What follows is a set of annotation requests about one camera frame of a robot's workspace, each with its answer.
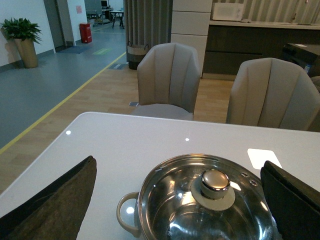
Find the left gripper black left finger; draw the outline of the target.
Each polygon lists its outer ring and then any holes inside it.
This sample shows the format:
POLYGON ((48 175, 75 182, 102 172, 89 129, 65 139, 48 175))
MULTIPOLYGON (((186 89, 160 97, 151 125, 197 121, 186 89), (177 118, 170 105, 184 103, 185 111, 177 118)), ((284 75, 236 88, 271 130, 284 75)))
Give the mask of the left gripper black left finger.
POLYGON ((2 240, 75 240, 89 207, 97 162, 88 156, 0 219, 2 240))

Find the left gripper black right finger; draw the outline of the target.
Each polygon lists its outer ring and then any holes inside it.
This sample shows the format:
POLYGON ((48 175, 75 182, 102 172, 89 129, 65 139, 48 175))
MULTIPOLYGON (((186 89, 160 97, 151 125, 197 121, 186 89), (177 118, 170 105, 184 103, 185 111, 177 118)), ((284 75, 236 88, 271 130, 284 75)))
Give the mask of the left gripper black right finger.
POLYGON ((320 238, 320 192, 266 161, 260 170, 263 193, 284 240, 320 238))

